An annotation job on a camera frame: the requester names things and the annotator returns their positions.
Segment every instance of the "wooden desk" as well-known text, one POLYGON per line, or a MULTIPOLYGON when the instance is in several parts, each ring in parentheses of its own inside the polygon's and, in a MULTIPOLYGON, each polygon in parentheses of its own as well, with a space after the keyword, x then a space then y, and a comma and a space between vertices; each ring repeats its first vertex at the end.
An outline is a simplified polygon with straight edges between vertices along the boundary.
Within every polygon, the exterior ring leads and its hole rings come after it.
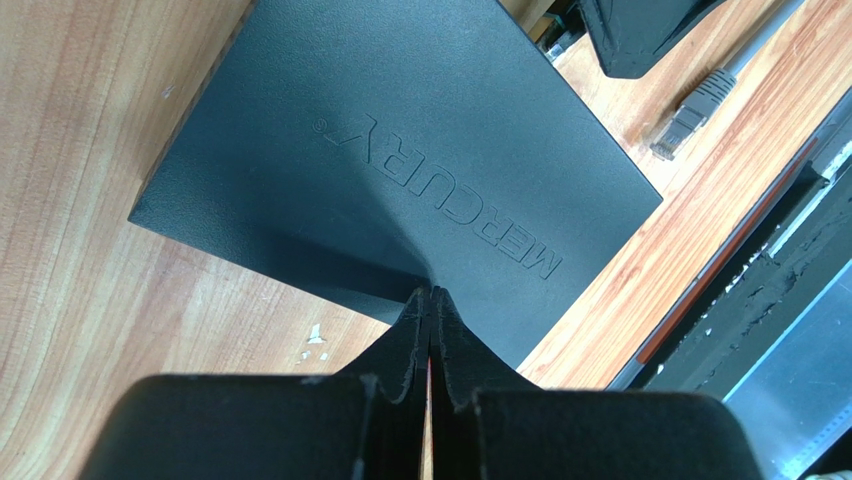
MULTIPOLYGON (((643 135, 765 3, 730 0, 639 81, 603 78, 587 41, 559 63, 666 200, 530 378, 605 385, 852 83, 852 3, 808 0, 691 151, 652 159, 643 135)), ((245 4, 0 2, 0 477, 74 475, 145 375, 332 372, 386 330, 125 221, 245 4)))

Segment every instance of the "white speck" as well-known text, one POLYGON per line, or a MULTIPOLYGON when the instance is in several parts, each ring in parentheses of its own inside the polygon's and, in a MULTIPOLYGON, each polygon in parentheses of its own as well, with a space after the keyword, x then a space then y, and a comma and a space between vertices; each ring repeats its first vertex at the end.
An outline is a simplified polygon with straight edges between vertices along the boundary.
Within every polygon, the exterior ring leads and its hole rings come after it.
POLYGON ((749 258, 749 259, 748 259, 748 263, 749 263, 749 265, 751 265, 752 263, 754 263, 754 261, 755 261, 755 260, 757 260, 757 257, 759 257, 759 256, 760 256, 760 254, 761 254, 761 253, 763 253, 763 251, 764 251, 764 250, 766 250, 766 247, 768 247, 768 246, 769 246, 769 243, 764 243, 764 244, 760 247, 760 250, 758 250, 758 251, 754 252, 754 255, 752 255, 752 256, 751 256, 751 258, 749 258))
POLYGON ((311 336, 308 343, 325 343, 325 339, 319 336, 319 323, 311 328, 311 336))
POLYGON ((846 159, 852 155, 852 140, 846 143, 840 152, 831 159, 819 174, 826 180, 837 180, 837 172, 846 163, 846 159))
POLYGON ((748 263, 743 265, 743 271, 740 272, 739 275, 734 277, 734 280, 727 287, 725 287, 725 293, 729 293, 731 291, 731 289, 734 288, 734 285, 736 285, 737 283, 739 283, 740 280, 743 279, 743 275, 745 275, 745 272, 746 272, 746 270, 748 270, 748 267, 750 267, 751 264, 754 263, 755 260, 757 260, 757 257, 759 257, 761 253, 763 253, 762 249, 759 252, 756 252, 754 255, 752 255, 752 257, 749 259, 748 263))

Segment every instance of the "gray ethernet cable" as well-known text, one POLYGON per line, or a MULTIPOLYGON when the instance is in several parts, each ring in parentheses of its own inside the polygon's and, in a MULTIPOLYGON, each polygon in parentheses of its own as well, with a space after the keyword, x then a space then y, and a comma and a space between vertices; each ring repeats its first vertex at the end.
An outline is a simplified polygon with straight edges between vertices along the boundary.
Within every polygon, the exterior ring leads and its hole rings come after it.
POLYGON ((663 160, 674 160, 683 146, 716 113, 722 102, 737 84, 737 76, 764 44, 784 25, 784 22, 805 0, 781 0, 760 28, 725 62, 701 82, 651 144, 654 155, 663 160))

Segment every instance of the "mercury logo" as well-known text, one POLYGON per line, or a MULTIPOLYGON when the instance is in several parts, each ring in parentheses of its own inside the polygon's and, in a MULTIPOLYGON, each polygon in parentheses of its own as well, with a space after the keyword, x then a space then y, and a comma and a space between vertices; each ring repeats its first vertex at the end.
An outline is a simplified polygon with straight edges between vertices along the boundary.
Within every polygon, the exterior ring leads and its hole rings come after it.
POLYGON ((403 148, 400 137, 391 133, 384 141, 375 137, 378 122, 370 115, 336 130, 329 130, 325 119, 313 123, 315 132, 334 145, 358 146, 362 160, 400 188, 421 201, 430 202, 436 211, 504 253, 527 270, 537 269, 547 279, 562 263, 562 257, 547 248, 535 236, 511 218, 487 204, 473 188, 459 183, 455 175, 413 148, 403 148))

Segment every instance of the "silver metal surface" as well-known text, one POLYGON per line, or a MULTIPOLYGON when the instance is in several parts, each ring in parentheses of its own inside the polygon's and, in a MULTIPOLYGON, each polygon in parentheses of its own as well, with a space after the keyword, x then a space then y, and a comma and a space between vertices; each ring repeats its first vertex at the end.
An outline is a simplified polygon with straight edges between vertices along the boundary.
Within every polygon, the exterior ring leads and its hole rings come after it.
POLYGON ((852 260, 724 402, 767 478, 797 478, 852 427, 852 260))
POLYGON ((784 248, 787 240, 808 219, 844 173, 842 166, 848 163, 852 155, 852 88, 846 91, 811 138, 813 145, 810 140, 805 144, 810 145, 807 160, 811 162, 814 171, 825 178, 826 186, 811 198, 797 217, 783 231, 778 232, 775 239, 770 242, 767 252, 773 258, 784 248))
MULTIPOLYGON (((754 229, 763 220, 766 214, 769 213, 769 210, 772 209, 771 206, 766 209, 762 208, 762 206, 768 201, 768 197, 770 197, 770 195, 772 195, 778 188, 780 188, 781 191, 786 191, 789 185, 792 184, 796 175, 798 175, 798 172, 788 175, 789 171, 793 169, 800 170, 806 163, 811 163, 814 170, 820 175, 825 175, 826 172, 830 171, 831 177, 834 178, 837 171, 831 170, 831 166, 833 165, 832 162, 838 155, 842 155, 845 145, 847 145, 850 140, 852 140, 852 88, 848 89, 846 93, 844 93, 840 101, 837 102, 837 105, 835 105, 832 111, 823 119, 808 140, 805 141, 799 151, 796 152, 796 155, 794 155, 791 161, 784 167, 784 170, 781 171, 760 199, 754 204, 754 206, 752 206, 745 217, 743 217, 737 227, 734 228, 722 246, 719 247, 701 272, 672 305, 672 308, 670 308, 666 315, 660 320, 660 323, 657 324, 651 334, 648 335, 648 338, 646 338, 642 345, 637 349, 630 361, 621 369, 609 386, 607 386, 607 390, 625 390, 630 386, 630 383, 633 382, 644 367, 644 364, 639 362, 639 353, 644 351, 648 344, 650 344, 651 341, 660 334, 662 326, 667 325, 669 318, 679 312, 680 305, 689 298, 692 290, 699 284, 699 280, 703 279, 710 268, 719 261, 719 257, 727 252, 730 244, 739 238, 741 231, 749 225, 751 225, 751 228, 754 229)), ((795 233, 795 228, 788 228, 783 232, 779 232, 776 235, 776 238, 772 240, 771 245, 767 247, 770 252, 770 256, 774 256, 774 254, 783 247, 784 243, 790 238, 790 236, 792 236, 793 233, 795 233)))

